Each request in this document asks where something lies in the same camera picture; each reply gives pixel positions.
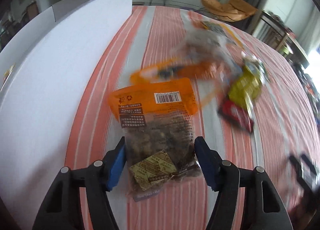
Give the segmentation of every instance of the striped bedsheet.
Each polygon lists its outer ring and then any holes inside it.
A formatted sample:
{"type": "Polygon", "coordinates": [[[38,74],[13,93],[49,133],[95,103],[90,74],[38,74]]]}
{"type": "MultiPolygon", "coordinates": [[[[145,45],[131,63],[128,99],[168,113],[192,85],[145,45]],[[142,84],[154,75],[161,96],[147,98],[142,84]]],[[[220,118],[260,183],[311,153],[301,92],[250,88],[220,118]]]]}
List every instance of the striped bedsheet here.
{"type": "MultiPolygon", "coordinates": [[[[106,104],[109,93],[129,86],[129,75],[169,59],[172,47],[181,42],[200,14],[161,6],[135,6],[101,56],[83,97],[71,130],[65,165],[71,169],[88,166],[113,149],[123,135],[118,121],[106,104]]],[[[221,119],[217,109],[225,93],[218,93],[193,117],[196,136],[203,136],[211,149],[238,167],[262,166],[276,186],[284,204],[291,209],[301,190],[288,164],[290,153],[308,154],[319,164],[319,136],[306,94],[286,60],[259,40],[231,26],[226,31],[237,43],[260,58],[271,82],[262,89],[253,111],[254,134],[241,131],[221,119]]],[[[230,46],[239,58],[239,47],[230,46]]],[[[193,82],[198,102],[213,91],[209,82],[193,82]]],[[[164,187],[160,194],[135,203],[127,196],[128,172],[108,199],[120,229],[127,230],[202,230],[210,218],[217,193],[207,187],[203,177],[176,186],[164,187]]],[[[86,229],[92,229],[85,189],[81,206],[86,229]]],[[[244,191],[239,192],[234,229],[240,227],[244,191]]]]}

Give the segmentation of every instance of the orange cushion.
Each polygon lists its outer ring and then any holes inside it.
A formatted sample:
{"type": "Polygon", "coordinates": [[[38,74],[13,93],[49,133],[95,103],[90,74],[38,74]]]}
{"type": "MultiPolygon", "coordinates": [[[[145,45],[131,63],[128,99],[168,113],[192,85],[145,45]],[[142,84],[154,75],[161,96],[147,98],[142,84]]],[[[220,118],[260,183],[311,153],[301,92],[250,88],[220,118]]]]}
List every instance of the orange cushion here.
{"type": "Polygon", "coordinates": [[[222,10],[222,5],[218,0],[201,0],[202,5],[206,8],[211,8],[218,11],[222,10]]]}
{"type": "Polygon", "coordinates": [[[258,10],[244,0],[229,0],[228,4],[232,5],[235,9],[246,13],[248,16],[254,15],[258,10]]]}

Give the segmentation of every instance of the blue gripper pad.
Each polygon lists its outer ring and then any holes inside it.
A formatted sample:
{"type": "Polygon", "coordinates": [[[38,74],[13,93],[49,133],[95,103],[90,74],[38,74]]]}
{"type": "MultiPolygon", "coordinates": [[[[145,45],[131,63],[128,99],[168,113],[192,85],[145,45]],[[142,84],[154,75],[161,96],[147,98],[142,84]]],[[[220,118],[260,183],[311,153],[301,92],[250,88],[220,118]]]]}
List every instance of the blue gripper pad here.
{"type": "Polygon", "coordinates": [[[107,191],[111,191],[119,183],[121,173],[127,161],[124,143],[124,137],[122,137],[116,148],[108,151],[103,158],[104,169],[109,174],[108,180],[105,182],[107,191]]]}
{"type": "Polygon", "coordinates": [[[216,178],[219,175],[220,164],[219,160],[217,160],[213,152],[213,150],[209,149],[203,137],[197,137],[195,139],[195,153],[199,161],[205,181],[207,182],[207,185],[212,188],[213,191],[219,191],[216,178]]]}

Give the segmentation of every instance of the white panel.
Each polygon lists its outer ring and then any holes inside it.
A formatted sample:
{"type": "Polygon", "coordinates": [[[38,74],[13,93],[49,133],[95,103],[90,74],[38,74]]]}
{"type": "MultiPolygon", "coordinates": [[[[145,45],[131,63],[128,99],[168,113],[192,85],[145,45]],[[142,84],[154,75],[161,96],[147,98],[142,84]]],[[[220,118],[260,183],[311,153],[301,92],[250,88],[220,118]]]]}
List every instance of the white panel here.
{"type": "Polygon", "coordinates": [[[49,7],[20,29],[0,52],[0,76],[3,77],[11,65],[18,63],[54,25],[53,10],[49,7]]]}
{"type": "Polygon", "coordinates": [[[132,0],[91,0],[28,53],[0,106],[0,196],[23,230],[64,165],[84,89],[132,13],[132,0]]]}

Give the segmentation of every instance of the metal screw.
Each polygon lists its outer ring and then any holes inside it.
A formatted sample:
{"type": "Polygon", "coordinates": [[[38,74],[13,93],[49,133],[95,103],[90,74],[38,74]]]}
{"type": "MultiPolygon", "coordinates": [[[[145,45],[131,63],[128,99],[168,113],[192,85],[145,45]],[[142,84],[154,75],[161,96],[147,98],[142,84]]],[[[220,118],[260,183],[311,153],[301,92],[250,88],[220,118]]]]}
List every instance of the metal screw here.
{"type": "Polygon", "coordinates": [[[61,173],[67,173],[69,171],[69,168],[63,167],[60,171],[61,171],[61,173]]]}
{"type": "Polygon", "coordinates": [[[260,167],[260,166],[257,166],[256,167],[256,170],[260,173],[263,173],[264,172],[264,168],[263,167],[260,167]]]}
{"type": "Polygon", "coordinates": [[[225,160],[222,161],[222,165],[226,166],[226,167],[229,167],[231,165],[231,162],[225,159],[225,160]]]}
{"type": "Polygon", "coordinates": [[[102,161],[101,160],[96,160],[93,165],[95,167],[100,167],[100,166],[102,166],[102,161]]]}

